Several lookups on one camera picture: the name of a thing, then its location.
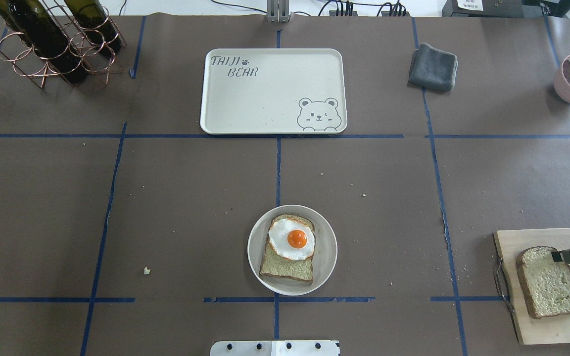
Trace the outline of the aluminium frame post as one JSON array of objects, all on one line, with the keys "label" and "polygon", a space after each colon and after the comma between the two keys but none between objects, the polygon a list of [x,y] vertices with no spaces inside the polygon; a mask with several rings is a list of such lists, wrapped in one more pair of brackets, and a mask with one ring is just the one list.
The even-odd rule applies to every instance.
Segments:
[{"label": "aluminium frame post", "polygon": [[268,23],[286,23],[291,20],[289,0],[267,0],[266,20]]}]

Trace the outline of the white bear tray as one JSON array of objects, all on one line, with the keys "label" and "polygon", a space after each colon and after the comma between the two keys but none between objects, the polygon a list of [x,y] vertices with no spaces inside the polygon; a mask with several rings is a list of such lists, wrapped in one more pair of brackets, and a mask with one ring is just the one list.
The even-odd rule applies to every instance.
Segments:
[{"label": "white bear tray", "polygon": [[204,60],[200,127],[224,134],[338,134],[348,125],[332,48],[217,48]]}]

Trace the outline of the fried egg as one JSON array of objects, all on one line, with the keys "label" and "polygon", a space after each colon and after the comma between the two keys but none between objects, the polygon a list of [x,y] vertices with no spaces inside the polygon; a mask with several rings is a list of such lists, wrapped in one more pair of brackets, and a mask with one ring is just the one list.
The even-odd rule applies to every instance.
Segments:
[{"label": "fried egg", "polygon": [[275,220],[268,230],[268,246],[288,261],[306,261],[315,253],[313,225],[293,217]]}]

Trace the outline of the black computer box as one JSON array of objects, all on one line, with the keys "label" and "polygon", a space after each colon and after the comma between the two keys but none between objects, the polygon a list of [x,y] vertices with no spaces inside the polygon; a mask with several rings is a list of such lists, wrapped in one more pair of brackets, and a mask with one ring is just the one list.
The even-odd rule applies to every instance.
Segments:
[{"label": "black computer box", "polygon": [[467,18],[562,18],[570,11],[570,0],[447,0],[443,17]]}]

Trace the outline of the round white plate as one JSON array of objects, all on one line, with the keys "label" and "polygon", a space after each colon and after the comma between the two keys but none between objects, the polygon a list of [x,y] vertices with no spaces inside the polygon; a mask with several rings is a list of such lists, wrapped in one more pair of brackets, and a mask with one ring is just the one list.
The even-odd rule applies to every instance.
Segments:
[{"label": "round white plate", "polygon": [[247,240],[252,273],[268,289],[296,297],[322,286],[337,262],[337,239],[327,219],[300,205],[261,216]]}]

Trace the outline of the dark green wine bottle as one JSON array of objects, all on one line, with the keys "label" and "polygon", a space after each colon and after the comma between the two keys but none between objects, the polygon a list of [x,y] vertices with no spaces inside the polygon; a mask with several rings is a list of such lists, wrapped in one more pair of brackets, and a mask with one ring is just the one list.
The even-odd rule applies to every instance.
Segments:
[{"label": "dark green wine bottle", "polygon": [[71,84],[88,76],[77,50],[39,0],[0,0],[0,16],[36,55]]}]

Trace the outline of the orange black usb hub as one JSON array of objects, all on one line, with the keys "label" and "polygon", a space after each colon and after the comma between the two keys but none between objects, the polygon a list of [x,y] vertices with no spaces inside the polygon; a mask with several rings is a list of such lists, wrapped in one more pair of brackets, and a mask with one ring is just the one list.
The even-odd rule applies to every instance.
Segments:
[{"label": "orange black usb hub", "polygon": [[362,0],[326,0],[318,12],[318,16],[334,17],[409,17],[408,9],[400,0],[382,3],[366,3]]}]

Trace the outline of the wooden cutting board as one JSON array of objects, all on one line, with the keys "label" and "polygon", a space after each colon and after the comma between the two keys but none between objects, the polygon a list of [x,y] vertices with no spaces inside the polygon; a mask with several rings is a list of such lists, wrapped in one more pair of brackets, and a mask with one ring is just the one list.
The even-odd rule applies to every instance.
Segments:
[{"label": "wooden cutting board", "polygon": [[518,340],[523,345],[570,343],[570,228],[500,230],[493,235],[504,271]]}]

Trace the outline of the folded grey cloth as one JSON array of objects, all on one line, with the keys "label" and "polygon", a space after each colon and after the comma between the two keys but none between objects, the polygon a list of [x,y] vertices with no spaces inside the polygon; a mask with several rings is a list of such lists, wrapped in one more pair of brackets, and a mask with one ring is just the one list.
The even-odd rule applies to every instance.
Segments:
[{"label": "folded grey cloth", "polygon": [[414,50],[408,82],[427,89],[450,92],[456,83],[458,58],[455,54],[420,43]]}]

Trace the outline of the bread slice on plate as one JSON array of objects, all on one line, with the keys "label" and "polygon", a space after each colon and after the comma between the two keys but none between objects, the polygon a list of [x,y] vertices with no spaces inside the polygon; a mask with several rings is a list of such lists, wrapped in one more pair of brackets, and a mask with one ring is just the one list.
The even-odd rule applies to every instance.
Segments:
[{"label": "bread slice on plate", "polygon": [[[281,214],[272,219],[271,224],[275,220],[280,220],[285,217],[300,218],[313,225],[313,230],[315,233],[314,224],[302,216],[296,216],[292,214]],[[312,266],[312,260],[314,256],[306,261],[288,261],[278,256],[270,246],[268,246],[268,235],[266,237],[265,243],[265,254],[263,256],[263,261],[260,268],[260,275],[276,277],[276,278],[286,278],[294,281],[301,282],[313,282],[314,281],[314,268]]]}]

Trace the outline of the bread slice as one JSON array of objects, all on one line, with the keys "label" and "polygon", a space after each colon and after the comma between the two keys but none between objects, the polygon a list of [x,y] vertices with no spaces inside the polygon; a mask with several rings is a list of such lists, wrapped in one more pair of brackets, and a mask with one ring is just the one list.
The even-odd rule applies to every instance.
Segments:
[{"label": "bread slice", "polygon": [[570,314],[570,266],[555,262],[552,246],[533,246],[516,259],[525,306],[529,317],[541,319]]},{"label": "bread slice", "polygon": [[[314,224],[302,216],[296,216],[292,214],[281,214],[272,219],[271,224],[275,220],[280,220],[285,217],[300,218],[313,225],[313,230],[315,233]],[[306,261],[288,261],[278,256],[270,246],[268,246],[268,235],[266,237],[265,243],[265,254],[263,256],[263,261],[260,268],[260,275],[276,277],[276,278],[286,278],[294,281],[301,282],[313,282],[314,281],[314,268],[312,266],[312,260],[314,256]]]}]

